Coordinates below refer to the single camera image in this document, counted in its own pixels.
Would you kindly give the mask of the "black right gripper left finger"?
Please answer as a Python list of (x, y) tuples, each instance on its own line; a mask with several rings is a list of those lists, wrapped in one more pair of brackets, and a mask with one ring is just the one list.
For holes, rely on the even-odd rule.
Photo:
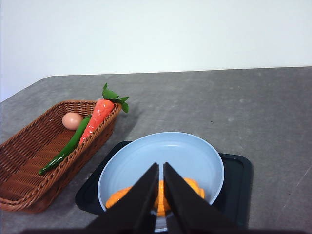
[(159, 165), (154, 163), (129, 192), (86, 231), (153, 231), (156, 215), (152, 212), (158, 196)]

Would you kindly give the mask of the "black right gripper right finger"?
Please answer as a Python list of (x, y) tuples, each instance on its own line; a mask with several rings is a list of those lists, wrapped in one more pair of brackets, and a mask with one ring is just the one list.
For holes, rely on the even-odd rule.
[(169, 231), (238, 231), (220, 211), (202, 199), (177, 171), (163, 164), (164, 197), (171, 208), (166, 213)]

